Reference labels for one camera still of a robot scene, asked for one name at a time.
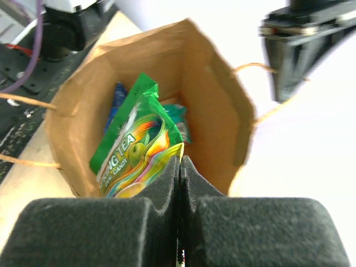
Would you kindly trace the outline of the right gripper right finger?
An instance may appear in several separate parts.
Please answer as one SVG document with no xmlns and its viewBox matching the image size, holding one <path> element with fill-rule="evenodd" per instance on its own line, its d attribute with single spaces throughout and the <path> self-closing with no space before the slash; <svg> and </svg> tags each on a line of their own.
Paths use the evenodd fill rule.
<svg viewBox="0 0 356 267">
<path fill-rule="evenodd" d="M 303 197 L 227 197 L 184 156 L 181 242 L 186 266 L 349 266 L 327 209 Z"/>
</svg>

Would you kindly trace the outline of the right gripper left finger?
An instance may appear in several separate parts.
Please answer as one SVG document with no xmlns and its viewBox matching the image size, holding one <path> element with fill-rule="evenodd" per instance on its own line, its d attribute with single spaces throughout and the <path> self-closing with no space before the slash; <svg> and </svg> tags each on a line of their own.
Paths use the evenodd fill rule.
<svg viewBox="0 0 356 267">
<path fill-rule="evenodd" d="M 2 266 L 175 266 L 180 160 L 128 199 L 46 198 L 20 213 Z"/>
</svg>

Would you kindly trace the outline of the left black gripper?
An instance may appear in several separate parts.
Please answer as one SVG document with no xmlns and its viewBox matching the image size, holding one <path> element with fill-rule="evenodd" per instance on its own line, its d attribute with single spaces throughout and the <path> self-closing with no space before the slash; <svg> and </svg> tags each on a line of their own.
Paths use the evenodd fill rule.
<svg viewBox="0 0 356 267">
<path fill-rule="evenodd" d="M 259 27 L 274 85 L 274 100 L 289 100 L 307 74 L 355 32 L 355 1 L 289 1 Z"/>
</svg>

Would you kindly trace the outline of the green tea candy bag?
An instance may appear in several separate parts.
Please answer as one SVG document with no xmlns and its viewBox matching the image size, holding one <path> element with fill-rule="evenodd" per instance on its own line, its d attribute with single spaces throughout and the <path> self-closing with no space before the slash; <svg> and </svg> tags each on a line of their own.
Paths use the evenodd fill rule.
<svg viewBox="0 0 356 267">
<path fill-rule="evenodd" d="M 141 73 L 90 160 L 102 197 L 126 198 L 158 178 L 170 158 L 181 158 L 181 133 L 158 101 L 158 84 Z"/>
</svg>

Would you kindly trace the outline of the brown paper bag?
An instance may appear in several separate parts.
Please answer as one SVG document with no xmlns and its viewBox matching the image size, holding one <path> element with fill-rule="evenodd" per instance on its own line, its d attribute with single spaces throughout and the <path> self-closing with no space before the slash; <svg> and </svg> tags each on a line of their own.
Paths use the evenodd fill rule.
<svg viewBox="0 0 356 267">
<path fill-rule="evenodd" d="M 226 193 L 248 154 L 260 118 L 231 68 L 197 25 L 185 19 L 133 36 L 109 40 L 108 26 L 84 63 L 51 103 L 21 97 L 47 109 L 45 128 L 53 163 L 77 196 L 97 192 L 90 157 L 101 139 L 115 81 L 133 85 L 141 72 L 159 85 L 161 101 L 188 107 L 193 143 L 185 154 L 199 173 Z"/>
</svg>

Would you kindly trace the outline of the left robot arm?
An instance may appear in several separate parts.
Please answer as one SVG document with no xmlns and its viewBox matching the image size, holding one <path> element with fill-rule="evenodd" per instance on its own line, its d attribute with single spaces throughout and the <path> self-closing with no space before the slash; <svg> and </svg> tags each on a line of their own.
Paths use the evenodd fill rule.
<svg viewBox="0 0 356 267">
<path fill-rule="evenodd" d="M 43 1 L 41 6 L 42 53 L 54 61 L 92 45 L 110 19 L 104 1 Z M 275 70 L 275 100 L 289 100 L 320 60 L 354 32 L 355 1 L 289 1 L 270 12 L 260 35 Z"/>
</svg>

